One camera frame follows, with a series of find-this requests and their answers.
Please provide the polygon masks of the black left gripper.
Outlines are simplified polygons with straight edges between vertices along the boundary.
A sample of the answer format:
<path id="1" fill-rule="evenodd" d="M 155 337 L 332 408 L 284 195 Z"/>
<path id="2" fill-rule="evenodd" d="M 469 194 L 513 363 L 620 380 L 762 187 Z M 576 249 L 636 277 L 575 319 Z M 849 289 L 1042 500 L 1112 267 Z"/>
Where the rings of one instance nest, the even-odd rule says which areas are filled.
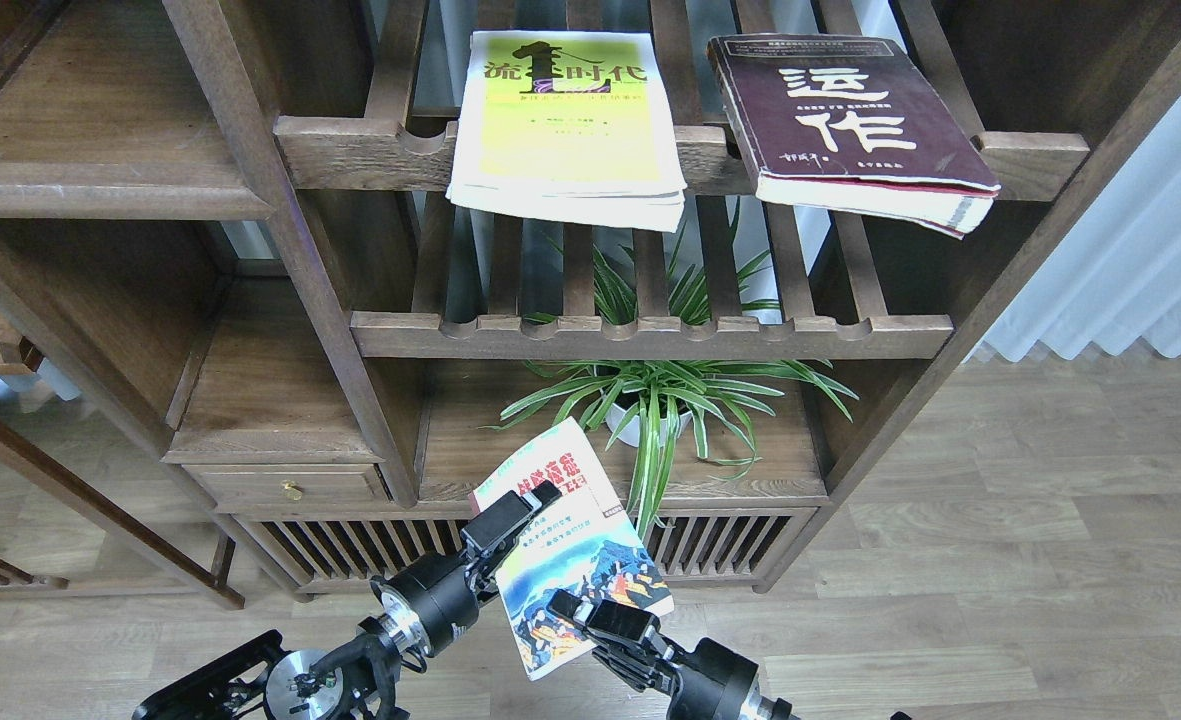
<path id="1" fill-rule="evenodd" d="M 381 630 L 398 652 L 435 657 L 479 620 L 498 596 L 495 572 L 531 521 L 562 497 L 544 480 L 526 495 L 508 492 L 461 529 L 463 552 L 428 554 L 393 578 L 371 577 L 384 614 Z"/>

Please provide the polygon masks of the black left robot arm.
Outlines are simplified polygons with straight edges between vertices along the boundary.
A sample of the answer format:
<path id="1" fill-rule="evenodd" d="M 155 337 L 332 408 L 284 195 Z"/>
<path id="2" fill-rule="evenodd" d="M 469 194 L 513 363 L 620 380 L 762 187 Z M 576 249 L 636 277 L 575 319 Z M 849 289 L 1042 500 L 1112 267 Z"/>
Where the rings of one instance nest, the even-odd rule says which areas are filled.
<path id="1" fill-rule="evenodd" d="M 265 631 L 146 698 L 136 719 L 407 719 L 394 706 L 402 669 L 425 673 L 497 597 L 495 572 L 520 534 L 561 497 L 552 482 L 509 491 L 461 529 L 454 556 L 426 554 L 393 578 L 371 580 L 381 602 L 352 641 L 333 652 L 285 652 L 282 633 Z"/>

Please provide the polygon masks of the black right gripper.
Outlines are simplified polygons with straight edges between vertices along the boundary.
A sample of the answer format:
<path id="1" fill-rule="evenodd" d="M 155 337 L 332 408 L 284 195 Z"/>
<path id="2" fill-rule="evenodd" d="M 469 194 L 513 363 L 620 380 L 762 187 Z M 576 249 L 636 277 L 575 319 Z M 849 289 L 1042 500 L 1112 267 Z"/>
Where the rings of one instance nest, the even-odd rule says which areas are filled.
<path id="1" fill-rule="evenodd" d="M 658 635 L 660 621 L 651 611 L 563 589 L 548 610 L 581 641 L 595 641 L 595 660 L 627 687 L 666 694 L 668 719 L 762 719 L 758 665 L 740 653 L 712 639 L 681 650 Z"/>

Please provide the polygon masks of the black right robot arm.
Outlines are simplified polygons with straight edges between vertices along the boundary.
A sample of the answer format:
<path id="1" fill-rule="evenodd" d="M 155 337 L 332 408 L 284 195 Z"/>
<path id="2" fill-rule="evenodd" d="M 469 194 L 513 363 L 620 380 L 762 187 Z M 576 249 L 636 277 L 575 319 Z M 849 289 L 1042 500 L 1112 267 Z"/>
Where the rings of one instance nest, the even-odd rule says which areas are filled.
<path id="1" fill-rule="evenodd" d="M 759 666 L 713 639 L 683 650 L 651 611 L 613 600 L 554 593 L 549 610 L 595 644 L 593 656 L 635 690 L 668 696 L 668 719 L 796 719 L 787 700 L 761 692 Z"/>

